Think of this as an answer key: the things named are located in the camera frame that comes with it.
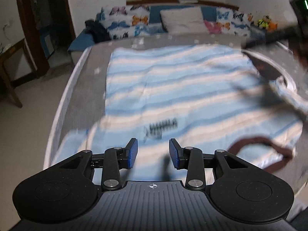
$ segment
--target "wooden door frame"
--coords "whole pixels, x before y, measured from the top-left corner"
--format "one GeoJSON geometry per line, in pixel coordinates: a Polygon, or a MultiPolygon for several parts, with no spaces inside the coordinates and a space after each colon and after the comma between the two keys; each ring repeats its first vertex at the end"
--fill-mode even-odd
{"type": "MultiPolygon", "coordinates": [[[[17,1],[17,7],[19,11],[21,25],[23,27],[23,32],[30,53],[33,57],[34,63],[37,67],[36,70],[37,75],[39,77],[43,76],[49,70],[49,63],[47,61],[47,58],[45,57],[43,48],[41,46],[40,35],[36,29],[36,23],[31,8],[31,1],[30,0],[16,0],[16,1],[17,1]]],[[[73,41],[76,38],[76,35],[74,32],[68,0],[64,0],[64,3],[65,3],[65,11],[69,19],[68,22],[70,27],[70,34],[73,41]]]]}

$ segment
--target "blue cushion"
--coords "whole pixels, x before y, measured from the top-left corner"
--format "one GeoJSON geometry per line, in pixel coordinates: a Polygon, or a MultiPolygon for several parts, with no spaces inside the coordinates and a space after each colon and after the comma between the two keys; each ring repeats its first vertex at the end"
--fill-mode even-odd
{"type": "Polygon", "coordinates": [[[91,47],[95,44],[93,36],[86,34],[85,29],[76,37],[71,43],[67,51],[84,51],[87,47],[91,47]]]}
{"type": "MultiPolygon", "coordinates": [[[[161,15],[160,12],[163,9],[175,9],[175,8],[190,8],[193,5],[155,5],[151,6],[150,10],[150,21],[149,23],[160,23],[161,15]]],[[[216,21],[216,7],[212,6],[200,6],[203,14],[203,18],[210,22],[216,21]]]]}

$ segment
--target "dark doorway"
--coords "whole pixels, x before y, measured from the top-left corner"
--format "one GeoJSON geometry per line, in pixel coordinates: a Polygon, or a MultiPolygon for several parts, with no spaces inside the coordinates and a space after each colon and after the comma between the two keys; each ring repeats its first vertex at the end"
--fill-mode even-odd
{"type": "Polygon", "coordinates": [[[20,20],[39,76],[52,58],[57,65],[70,58],[66,52],[75,39],[67,0],[17,0],[20,20]]]}

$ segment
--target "black bag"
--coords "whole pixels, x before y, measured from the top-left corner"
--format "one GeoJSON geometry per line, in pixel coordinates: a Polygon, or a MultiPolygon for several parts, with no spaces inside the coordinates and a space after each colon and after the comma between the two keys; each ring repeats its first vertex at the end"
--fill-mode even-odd
{"type": "Polygon", "coordinates": [[[111,40],[108,31],[104,28],[103,25],[100,24],[100,22],[88,20],[85,21],[85,24],[86,33],[93,36],[93,40],[95,43],[111,40]]]}

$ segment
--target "brown strap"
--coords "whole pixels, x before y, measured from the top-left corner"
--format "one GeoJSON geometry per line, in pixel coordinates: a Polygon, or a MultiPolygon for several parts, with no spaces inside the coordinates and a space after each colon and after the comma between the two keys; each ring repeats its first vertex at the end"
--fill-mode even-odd
{"type": "Polygon", "coordinates": [[[262,137],[262,136],[239,140],[238,142],[234,143],[229,148],[228,152],[236,156],[244,146],[246,146],[248,144],[258,144],[258,143],[264,144],[264,145],[267,145],[267,146],[271,146],[273,149],[276,150],[277,153],[283,155],[283,159],[281,161],[278,161],[278,162],[266,167],[264,169],[266,172],[269,172],[269,173],[272,174],[273,172],[278,171],[279,169],[282,169],[293,158],[293,154],[292,154],[291,149],[280,147],[280,146],[276,145],[275,143],[273,143],[270,139],[267,139],[267,138],[262,137]]]}

